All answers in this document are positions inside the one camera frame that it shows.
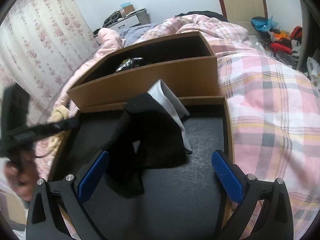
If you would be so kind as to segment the person's left hand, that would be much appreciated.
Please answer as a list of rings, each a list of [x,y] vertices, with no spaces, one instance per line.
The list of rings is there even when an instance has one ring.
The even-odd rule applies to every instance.
[[[35,152],[33,150],[22,151],[20,156],[22,158],[22,170],[18,171],[11,161],[7,161],[4,167],[4,175],[12,191],[26,202],[29,202],[32,198],[33,189],[39,179],[34,161]]]

